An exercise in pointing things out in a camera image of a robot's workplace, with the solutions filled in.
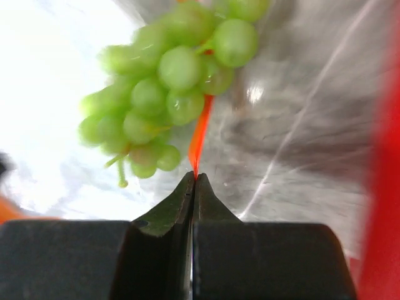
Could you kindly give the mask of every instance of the grape cluster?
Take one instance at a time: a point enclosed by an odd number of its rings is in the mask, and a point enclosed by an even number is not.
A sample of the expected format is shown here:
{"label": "grape cluster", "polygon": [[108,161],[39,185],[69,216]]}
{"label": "grape cluster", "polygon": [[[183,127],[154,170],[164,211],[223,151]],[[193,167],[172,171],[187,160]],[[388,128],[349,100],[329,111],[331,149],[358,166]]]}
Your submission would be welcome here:
{"label": "grape cluster", "polygon": [[253,58],[258,35],[251,22],[268,6],[269,0],[220,0],[209,9],[187,1],[138,29],[131,44],[102,50],[112,83],[82,99],[79,135],[115,155],[106,166],[117,163],[121,187],[128,184],[125,159],[138,178],[179,165],[181,154],[168,144],[171,128],[197,119],[204,95],[225,92],[234,68]]}

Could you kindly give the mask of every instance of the gray marble countertop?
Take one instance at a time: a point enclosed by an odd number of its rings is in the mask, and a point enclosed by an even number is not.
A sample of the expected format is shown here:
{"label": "gray marble countertop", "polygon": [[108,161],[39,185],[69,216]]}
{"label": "gray marble countertop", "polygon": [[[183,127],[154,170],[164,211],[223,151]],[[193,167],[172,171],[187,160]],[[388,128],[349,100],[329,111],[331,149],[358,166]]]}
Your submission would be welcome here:
{"label": "gray marble countertop", "polygon": [[[15,162],[3,193],[32,214],[134,219],[169,194],[189,163],[117,187],[106,157],[79,145],[82,95],[106,75],[96,54],[125,43],[170,0],[0,3],[0,150]],[[317,221],[357,256],[368,207],[371,128],[393,0],[275,0],[258,55],[216,99],[201,161],[245,221]],[[182,149],[192,128],[176,132]]]}

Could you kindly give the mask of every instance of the gray surface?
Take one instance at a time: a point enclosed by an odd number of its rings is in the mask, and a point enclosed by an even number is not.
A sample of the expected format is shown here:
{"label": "gray surface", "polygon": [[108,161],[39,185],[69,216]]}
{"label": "gray surface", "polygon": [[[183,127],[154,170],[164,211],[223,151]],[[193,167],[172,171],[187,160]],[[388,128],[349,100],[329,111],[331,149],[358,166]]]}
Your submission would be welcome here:
{"label": "gray surface", "polygon": [[[111,0],[25,1],[49,16],[52,25],[43,25],[42,35],[52,26],[61,28],[58,34],[77,62],[58,67],[67,51],[46,45],[54,58],[42,57],[49,66],[46,78],[56,75],[60,78],[56,84],[44,82],[45,77],[36,79],[42,65],[22,63],[17,67],[24,68],[22,79],[16,71],[7,73],[10,84],[27,82],[23,90],[29,94],[9,88],[15,100],[8,101],[4,110],[12,116],[21,114],[23,106],[24,126],[11,117],[0,121],[12,129],[11,134],[0,133],[4,143],[0,147],[17,167],[5,193],[39,214],[139,216],[173,189],[190,169],[188,162],[151,180],[130,178],[127,189],[118,189],[115,170],[103,170],[106,157],[77,143],[76,105],[81,95],[104,82],[95,64],[101,47],[129,40],[134,28],[153,20],[173,1],[116,0],[117,5]],[[348,254],[357,255],[368,206],[370,133],[385,71],[393,3],[276,0],[258,24],[259,54],[237,72],[230,92],[216,100],[201,164],[217,196],[243,220],[321,221],[339,235]],[[15,6],[7,15],[21,14],[20,10]],[[13,18],[0,19],[13,28]],[[37,30],[24,29],[20,34]],[[6,49],[2,65],[12,56],[21,60],[14,46]],[[10,70],[16,67],[8,65]],[[63,84],[62,91],[49,91],[48,86],[57,84]],[[21,102],[27,97],[29,101]],[[44,109],[59,114],[49,116]],[[189,134],[177,136],[187,141]]]}

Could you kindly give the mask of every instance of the green stem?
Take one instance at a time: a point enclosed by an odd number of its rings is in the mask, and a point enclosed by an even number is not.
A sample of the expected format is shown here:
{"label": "green stem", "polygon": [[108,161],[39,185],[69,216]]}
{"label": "green stem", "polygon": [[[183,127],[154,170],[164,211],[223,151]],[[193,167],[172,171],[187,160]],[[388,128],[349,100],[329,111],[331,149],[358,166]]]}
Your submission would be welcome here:
{"label": "green stem", "polygon": [[195,53],[197,55],[203,54],[207,50],[212,50],[213,49],[213,39],[209,39],[206,41],[203,45],[200,45],[196,50]]}
{"label": "green stem", "polygon": [[117,168],[118,168],[118,177],[119,177],[118,186],[120,188],[126,188],[128,186],[128,182],[125,179],[124,159],[123,158],[118,160]]}
{"label": "green stem", "polygon": [[126,156],[126,154],[118,154],[116,157],[114,157],[113,159],[110,159],[108,162],[106,162],[104,167],[108,168],[108,167],[112,166],[113,164],[115,164],[120,159],[123,159],[125,156]]}

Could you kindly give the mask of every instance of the marble surface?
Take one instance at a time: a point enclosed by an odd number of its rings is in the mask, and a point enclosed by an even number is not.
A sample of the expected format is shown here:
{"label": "marble surface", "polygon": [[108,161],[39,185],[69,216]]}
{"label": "marble surface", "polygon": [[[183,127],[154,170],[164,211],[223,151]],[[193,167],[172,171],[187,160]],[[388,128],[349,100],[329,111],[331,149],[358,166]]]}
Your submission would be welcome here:
{"label": "marble surface", "polygon": [[[9,128],[0,132],[0,150],[15,162],[3,193],[32,214],[133,219],[145,213],[189,163],[150,180],[130,178],[120,190],[115,170],[103,169],[107,158],[77,142],[76,105],[104,83],[96,53],[125,43],[174,1],[14,2],[0,4],[6,37],[0,125]],[[259,53],[216,99],[201,171],[241,219],[323,222],[357,256],[394,1],[272,3],[257,24]],[[181,149],[191,129],[175,132]]]}

